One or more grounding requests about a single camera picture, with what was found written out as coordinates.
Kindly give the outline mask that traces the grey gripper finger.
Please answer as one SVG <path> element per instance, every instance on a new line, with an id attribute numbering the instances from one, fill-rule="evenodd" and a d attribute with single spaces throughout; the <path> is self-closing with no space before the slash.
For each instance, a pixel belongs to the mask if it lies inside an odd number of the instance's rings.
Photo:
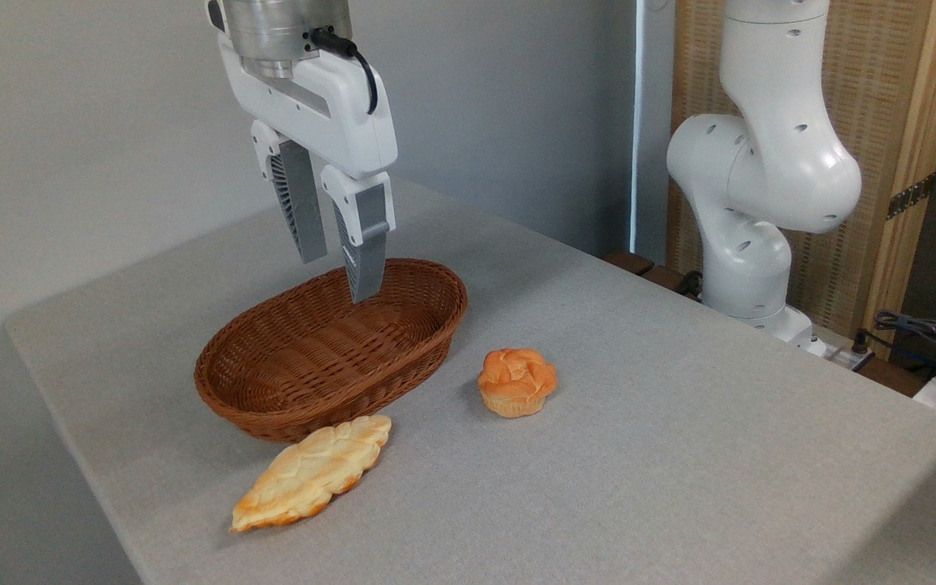
<path id="1" fill-rule="evenodd" d="M 376 295 L 383 283 L 387 234 L 395 228 L 391 180 L 386 171 L 356 180 L 328 164 L 324 192 L 333 200 L 353 303 Z"/>
<path id="2" fill-rule="evenodd" d="M 310 152 L 261 121 L 250 126 L 262 177 L 272 184 L 304 263 L 327 255 Z"/>

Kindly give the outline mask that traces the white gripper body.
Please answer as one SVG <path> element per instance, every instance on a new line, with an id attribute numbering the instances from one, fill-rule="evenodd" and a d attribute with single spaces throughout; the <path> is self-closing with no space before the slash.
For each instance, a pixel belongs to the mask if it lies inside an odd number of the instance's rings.
<path id="1" fill-rule="evenodd" d="M 263 79 L 241 66 L 229 38 L 220 33 L 218 43 L 233 93 L 255 119 L 354 179 L 385 171 L 397 160 L 391 110 L 379 73 L 378 104 L 368 115 L 368 83 L 354 60 L 323 52 L 298 62 L 292 79 Z"/>

